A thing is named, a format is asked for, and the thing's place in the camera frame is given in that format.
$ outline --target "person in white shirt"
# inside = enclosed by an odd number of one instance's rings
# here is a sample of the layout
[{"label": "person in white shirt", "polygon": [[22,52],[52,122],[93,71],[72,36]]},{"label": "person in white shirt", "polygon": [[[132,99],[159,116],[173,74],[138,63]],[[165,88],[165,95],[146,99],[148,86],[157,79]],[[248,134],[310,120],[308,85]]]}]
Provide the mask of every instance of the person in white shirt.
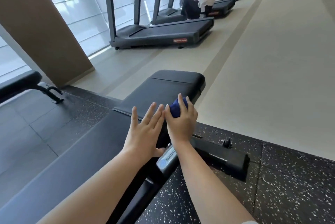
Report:
[{"label": "person in white shirt", "polygon": [[178,95],[178,118],[172,117],[169,105],[164,109],[160,104],[155,112],[156,103],[152,103],[141,123],[133,107],[123,150],[38,224],[105,224],[140,168],[164,153],[156,148],[164,120],[201,223],[257,224],[191,145],[198,112],[188,97],[186,100],[188,108]]},{"label": "person in white shirt", "polygon": [[184,0],[182,15],[188,19],[206,17],[212,11],[215,0]]}]

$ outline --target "brown wall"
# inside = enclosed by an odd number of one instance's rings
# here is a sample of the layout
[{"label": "brown wall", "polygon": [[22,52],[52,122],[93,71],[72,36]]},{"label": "brown wall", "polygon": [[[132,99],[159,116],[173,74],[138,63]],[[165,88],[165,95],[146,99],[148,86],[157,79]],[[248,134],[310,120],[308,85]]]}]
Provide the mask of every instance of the brown wall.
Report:
[{"label": "brown wall", "polygon": [[51,0],[0,1],[0,24],[55,85],[93,69]]}]

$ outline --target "weight bench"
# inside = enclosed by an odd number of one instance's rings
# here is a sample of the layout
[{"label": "weight bench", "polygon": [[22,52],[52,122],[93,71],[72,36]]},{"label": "weight bench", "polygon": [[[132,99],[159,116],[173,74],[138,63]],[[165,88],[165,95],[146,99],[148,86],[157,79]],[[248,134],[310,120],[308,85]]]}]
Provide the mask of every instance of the weight bench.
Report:
[{"label": "weight bench", "polygon": [[25,90],[35,89],[43,92],[45,95],[49,96],[54,103],[58,104],[63,101],[63,99],[58,98],[50,90],[55,90],[59,94],[63,94],[58,88],[54,86],[49,86],[44,88],[39,86],[42,80],[42,75],[37,71],[27,71],[19,76],[16,76],[10,80],[0,83],[0,103],[9,100],[10,98],[22,93]]},{"label": "weight bench", "polygon": [[[114,158],[123,148],[133,106],[142,120],[152,102],[172,104],[181,93],[195,103],[204,87],[205,78],[198,73],[172,70],[154,73],[4,205],[0,209],[1,223],[36,223]],[[157,147],[167,147],[169,143],[164,123]],[[204,159],[245,179],[249,163],[246,154],[197,137],[192,137],[192,145]],[[177,165],[178,157],[171,145],[161,158],[152,158],[136,174],[107,223],[134,223]]]}]

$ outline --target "person's left hand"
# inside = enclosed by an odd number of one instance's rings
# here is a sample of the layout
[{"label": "person's left hand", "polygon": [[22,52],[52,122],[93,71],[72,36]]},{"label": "person's left hand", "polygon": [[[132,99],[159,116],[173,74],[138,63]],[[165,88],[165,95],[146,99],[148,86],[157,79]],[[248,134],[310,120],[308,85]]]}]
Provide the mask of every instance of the person's left hand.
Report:
[{"label": "person's left hand", "polygon": [[124,152],[131,152],[138,157],[141,165],[147,163],[152,157],[160,157],[165,149],[156,148],[158,135],[164,122],[164,106],[159,105],[153,114],[156,103],[152,103],[141,123],[138,123],[137,109],[133,107],[128,135],[123,146]]}]

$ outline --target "hand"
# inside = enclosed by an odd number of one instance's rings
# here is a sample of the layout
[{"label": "hand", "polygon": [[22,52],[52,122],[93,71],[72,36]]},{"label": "hand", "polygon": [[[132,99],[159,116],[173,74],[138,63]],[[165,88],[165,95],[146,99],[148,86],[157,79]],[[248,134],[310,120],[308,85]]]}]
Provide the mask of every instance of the hand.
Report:
[{"label": "hand", "polygon": [[143,166],[152,157],[160,157],[165,149],[157,149],[156,143],[164,122],[164,107],[160,104],[153,114],[156,103],[152,103],[146,112],[142,122],[138,123],[137,109],[131,111],[131,123],[122,151],[132,153]]},{"label": "hand", "polygon": [[180,107],[180,117],[173,118],[170,112],[170,106],[165,107],[165,119],[167,122],[167,131],[171,142],[176,149],[180,143],[189,142],[194,133],[195,124],[198,118],[198,112],[194,108],[189,97],[186,97],[188,109],[186,108],[181,94],[178,94],[178,103]]}]

